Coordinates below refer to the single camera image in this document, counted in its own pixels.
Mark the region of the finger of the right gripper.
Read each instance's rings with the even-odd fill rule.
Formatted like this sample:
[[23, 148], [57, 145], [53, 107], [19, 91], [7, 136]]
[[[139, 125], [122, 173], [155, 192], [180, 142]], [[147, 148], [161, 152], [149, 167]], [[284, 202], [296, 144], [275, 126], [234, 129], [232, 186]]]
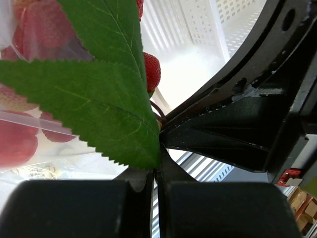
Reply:
[[267, 173], [271, 183], [308, 183], [317, 175], [317, 84], [207, 83], [167, 116], [159, 138], [169, 149]]

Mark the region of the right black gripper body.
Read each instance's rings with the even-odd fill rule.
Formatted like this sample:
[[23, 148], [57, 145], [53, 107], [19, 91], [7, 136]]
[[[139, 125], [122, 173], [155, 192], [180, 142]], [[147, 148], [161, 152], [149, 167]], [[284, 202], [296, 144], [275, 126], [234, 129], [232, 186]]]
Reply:
[[249, 85], [278, 69], [315, 18], [315, 0], [268, 0], [242, 46], [228, 63], [169, 114], [168, 138], [179, 139], [185, 126], [234, 98], [235, 84]]

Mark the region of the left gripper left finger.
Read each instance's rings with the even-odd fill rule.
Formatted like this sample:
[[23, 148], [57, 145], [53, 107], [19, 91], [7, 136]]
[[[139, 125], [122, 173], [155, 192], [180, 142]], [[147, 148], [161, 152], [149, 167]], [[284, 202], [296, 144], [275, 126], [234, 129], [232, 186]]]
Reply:
[[0, 216], [3, 238], [148, 238], [151, 170], [128, 168], [112, 180], [29, 180]]

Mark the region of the red fruit bunch with leaves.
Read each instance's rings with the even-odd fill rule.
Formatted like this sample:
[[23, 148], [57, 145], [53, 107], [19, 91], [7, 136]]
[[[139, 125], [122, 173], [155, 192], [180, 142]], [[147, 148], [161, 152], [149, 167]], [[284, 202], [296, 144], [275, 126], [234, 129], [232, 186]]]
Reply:
[[20, 27], [47, 48], [79, 39], [92, 60], [2, 60], [0, 81], [119, 164], [160, 165], [159, 127], [147, 92], [139, 11], [133, 0], [24, 3]]

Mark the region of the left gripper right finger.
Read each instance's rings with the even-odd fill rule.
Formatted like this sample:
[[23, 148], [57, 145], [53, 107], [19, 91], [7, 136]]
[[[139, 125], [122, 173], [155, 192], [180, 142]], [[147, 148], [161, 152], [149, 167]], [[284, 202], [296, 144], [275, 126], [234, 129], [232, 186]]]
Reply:
[[163, 238], [299, 238], [286, 196], [263, 182], [199, 182], [162, 146], [157, 168]]

